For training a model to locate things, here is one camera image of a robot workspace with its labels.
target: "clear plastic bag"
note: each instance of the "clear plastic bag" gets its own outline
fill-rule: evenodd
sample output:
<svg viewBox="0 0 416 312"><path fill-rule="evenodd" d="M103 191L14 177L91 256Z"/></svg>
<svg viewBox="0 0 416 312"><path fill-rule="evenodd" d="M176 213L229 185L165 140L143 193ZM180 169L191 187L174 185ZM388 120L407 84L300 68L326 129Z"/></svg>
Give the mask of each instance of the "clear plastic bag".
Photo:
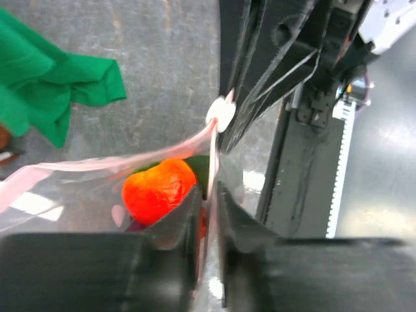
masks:
<svg viewBox="0 0 416 312"><path fill-rule="evenodd" d="M124 207L121 190L138 168L164 159L206 155L206 200L218 171L217 120L171 148L124 157L26 166L0 186L0 235L15 232L140 231Z"/></svg>

